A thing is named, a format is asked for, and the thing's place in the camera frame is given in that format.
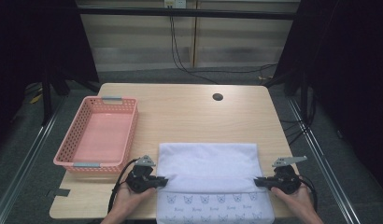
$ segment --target folded cloth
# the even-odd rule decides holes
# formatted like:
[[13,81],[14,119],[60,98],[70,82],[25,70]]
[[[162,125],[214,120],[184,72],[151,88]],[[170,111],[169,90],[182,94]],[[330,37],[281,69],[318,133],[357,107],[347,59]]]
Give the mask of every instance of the folded cloth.
[[273,223],[256,144],[163,143],[157,175],[157,223]]

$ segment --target pink plastic basket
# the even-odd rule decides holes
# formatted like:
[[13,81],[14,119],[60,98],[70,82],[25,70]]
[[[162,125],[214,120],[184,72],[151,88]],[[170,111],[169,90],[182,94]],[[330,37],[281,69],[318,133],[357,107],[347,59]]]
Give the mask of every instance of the pink plastic basket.
[[121,172],[133,142],[136,105],[136,99],[124,97],[84,98],[54,164],[71,172]]

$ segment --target printed pattern on towel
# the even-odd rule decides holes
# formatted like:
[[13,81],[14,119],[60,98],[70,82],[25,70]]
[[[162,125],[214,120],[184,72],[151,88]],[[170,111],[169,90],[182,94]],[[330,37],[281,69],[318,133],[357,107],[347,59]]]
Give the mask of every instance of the printed pattern on towel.
[[165,217],[157,217],[158,223],[179,224],[252,224],[272,223],[263,217],[267,211],[259,206],[259,200],[267,200],[261,192],[235,194],[184,194],[161,192],[158,194],[159,210],[165,209]]

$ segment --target wooden table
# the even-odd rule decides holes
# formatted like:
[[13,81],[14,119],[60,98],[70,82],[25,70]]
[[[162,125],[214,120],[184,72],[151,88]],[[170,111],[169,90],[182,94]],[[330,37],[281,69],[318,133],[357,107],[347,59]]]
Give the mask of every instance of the wooden table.
[[[223,99],[214,100],[215,93]],[[157,161],[163,142],[256,143],[264,175],[273,175],[272,163],[278,157],[291,156],[265,87],[107,83],[98,95],[129,96],[138,101],[139,117],[129,160],[148,154]],[[60,189],[70,189],[70,193],[55,198],[51,217],[104,217],[117,178],[66,172]],[[271,193],[270,197],[276,217],[293,216],[282,201]],[[156,201],[156,197],[144,201],[130,219],[156,218]]]

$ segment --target human hand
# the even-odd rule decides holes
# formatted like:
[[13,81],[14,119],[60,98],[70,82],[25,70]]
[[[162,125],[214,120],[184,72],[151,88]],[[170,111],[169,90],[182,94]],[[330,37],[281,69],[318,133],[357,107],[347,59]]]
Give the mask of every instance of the human hand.
[[290,208],[290,210],[304,223],[323,223],[316,211],[308,193],[307,186],[302,183],[293,194],[286,194],[281,189],[272,187],[270,189],[279,199]]
[[147,198],[153,196],[156,192],[155,188],[147,189],[142,193],[134,193],[124,182],[120,185],[113,207],[101,224],[122,223],[139,204]]

